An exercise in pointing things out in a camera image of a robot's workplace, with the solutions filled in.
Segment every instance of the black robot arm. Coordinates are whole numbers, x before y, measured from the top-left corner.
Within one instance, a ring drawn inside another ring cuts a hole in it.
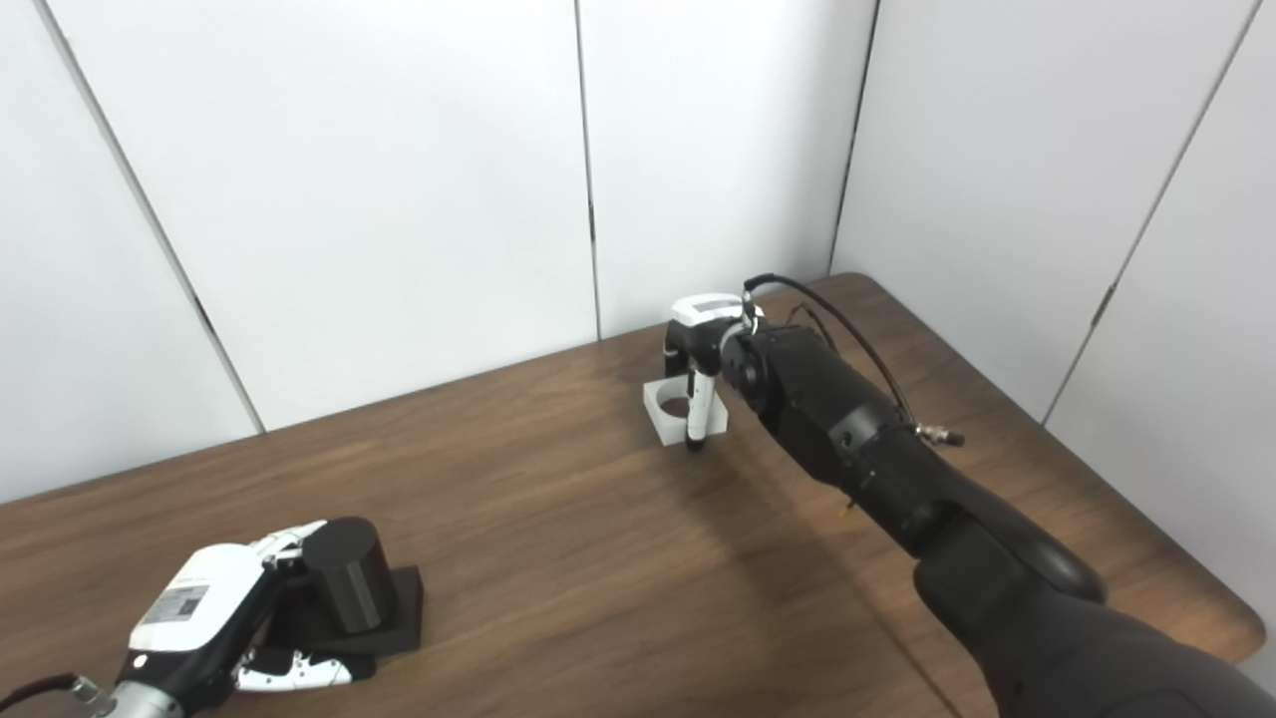
[[[937,455],[813,330],[750,323],[748,310],[694,328],[671,324],[666,356],[720,374],[812,478],[917,559],[919,596],[1004,718],[1276,717],[1233,666],[1105,607],[1091,566]]]

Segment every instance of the black cable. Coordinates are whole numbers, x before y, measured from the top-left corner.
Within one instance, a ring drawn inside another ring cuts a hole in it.
[[[860,333],[860,329],[857,329],[855,324],[852,324],[851,320],[846,318],[846,314],[842,314],[837,309],[837,306],[833,306],[827,298],[817,293],[813,288],[808,287],[806,284],[801,283],[798,279],[791,279],[781,274],[766,273],[766,274],[758,274],[750,279],[745,279],[744,289],[752,293],[753,289],[758,288],[764,283],[782,283],[785,286],[796,288],[801,293],[805,293],[808,298],[810,298],[815,304],[819,304],[820,307],[832,314],[833,318],[837,319],[840,324],[846,326],[846,330],[851,332],[851,335],[855,337],[855,341],[864,347],[864,352],[869,355],[869,358],[872,358],[873,365],[878,369],[878,372],[882,374],[882,379],[884,379],[887,386],[891,388],[891,394],[894,395],[894,403],[900,407],[900,412],[903,413],[903,420],[910,425],[917,423],[917,421],[912,416],[912,408],[909,407],[909,400],[903,398],[903,389],[900,388],[900,383],[894,381],[894,375],[891,374],[891,370],[886,366],[886,362],[883,361],[882,356],[877,352],[875,348],[873,348],[873,344],[869,343],[869,339],[864,338],[864,334]]]
[[[810,307],[810,304],[803,301],[796,306],[794,306],[792,310],[789,311],[789,318],[785,319],[785,325],[789,325],[794,321],[794,316],[798,315],[799,310],[806,311],[806,315],[810,316],[813,321],[815,321],[817,326],[819,326],[819,333],[824,337],[824,343],[827,343],[828,347],[833,349],[833,353],[838,353],[837,343],[833,341],[833,334],[828,333],[828,326],[824,325],[824,320],[819,318],[819,314],[817,314],[814,309]]]
[[[17,705],[33,695],[40,695],[42,692],[50,691],[69,691],[75,685],[79,676],[75,673],[63,673],[60,676],[48,676],[47,678],[40,678],[38,681],[32,681],[26,686],[22,686],[0,700],[0,710],[5,710],[13,705]]]

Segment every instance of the barcode label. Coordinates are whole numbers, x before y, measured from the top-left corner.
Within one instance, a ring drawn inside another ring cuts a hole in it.
[[[142,617],[142,625],[190,621],[205,593],[208,593],[207,584],[168,589],[160,594],[160,598],[151,606],[151,611],[147,611],[147,615]]]

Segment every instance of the black cylindrical object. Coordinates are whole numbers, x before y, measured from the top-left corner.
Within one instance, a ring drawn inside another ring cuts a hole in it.
[[[301,560],[343,634],[370,631],[394,613],[394,583],[376,528],[367,519],[328,522],[306,538]]]

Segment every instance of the wooden table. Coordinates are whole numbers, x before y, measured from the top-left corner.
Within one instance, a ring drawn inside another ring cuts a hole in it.
[[[970,437],[947,458],[1091,561],[1118,608],[1226,659],[1257,649],[1243,603],[872,279],[817,286],[923,421]],[[68,670],[107,681],[191,551],[353,514],[392,565],[421,568],[425,647],[371,681],[235,696],[222,714],[994,715],[910,560],[840,518],[840,495],[741,403],[726,398],[731,429],[702,454],[660,446],[641,385],[661,375],[661,330],[0,506],[0,690]]]

